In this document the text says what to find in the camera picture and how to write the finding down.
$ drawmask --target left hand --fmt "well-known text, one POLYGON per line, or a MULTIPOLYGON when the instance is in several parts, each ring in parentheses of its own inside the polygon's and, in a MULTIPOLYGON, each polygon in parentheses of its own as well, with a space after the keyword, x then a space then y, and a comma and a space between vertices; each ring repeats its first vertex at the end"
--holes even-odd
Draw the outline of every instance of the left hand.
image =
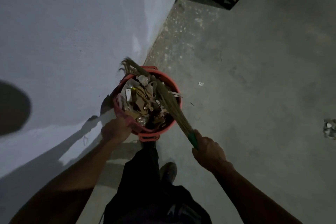
POLYGON ((126 126, 124 118, 119 117, 111 120, 102 128, 104 142, 113 140, 116 143, 122 143, 131 134, 131 128, 126 126))

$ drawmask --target gray floor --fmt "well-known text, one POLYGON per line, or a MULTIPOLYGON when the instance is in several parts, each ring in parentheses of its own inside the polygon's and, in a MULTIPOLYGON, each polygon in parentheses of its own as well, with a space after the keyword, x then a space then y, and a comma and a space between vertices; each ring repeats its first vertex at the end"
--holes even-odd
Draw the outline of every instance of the gray floor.
MULTIPOLYGON (((177 83, 191 125, 304 223, 336 220, 336 141, 322 134, 336 118, 335 14, 334 0, 240 0, 231 11, 178 0, 146 62, 177 83)), ((138 144, 124 145, 130 159, 138 144)), ((158 150, 213 223, 241 223, 177 125, 158 150)), ((121 164, 108 174, 119 179, 121 164)))

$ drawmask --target right hand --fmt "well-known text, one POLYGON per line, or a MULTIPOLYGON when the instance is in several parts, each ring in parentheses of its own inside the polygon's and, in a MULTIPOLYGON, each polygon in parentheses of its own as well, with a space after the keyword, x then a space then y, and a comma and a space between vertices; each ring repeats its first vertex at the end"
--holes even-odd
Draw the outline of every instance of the right hand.
POLYGON ((198 142, 198 150, 192 148, 197 162, 210 172, 215 172, 223 164, 228 163, 223 149, 211 138, 202 137, 198 130, 194 130, 198 142))

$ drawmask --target dark sneaker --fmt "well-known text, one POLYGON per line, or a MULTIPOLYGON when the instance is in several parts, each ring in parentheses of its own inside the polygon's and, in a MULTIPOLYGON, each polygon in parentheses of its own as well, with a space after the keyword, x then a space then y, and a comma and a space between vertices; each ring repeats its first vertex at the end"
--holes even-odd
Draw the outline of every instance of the dark sneaker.
POLYGON ((160 168, 161 181, 173 183, 177 175, 177 166, 174 162, 168 162, 160 168))
POLYGON ((141 144, 141 149, 150 149, 150 148, 156 149, 156 141, 140 142, 140 144, 141 144))

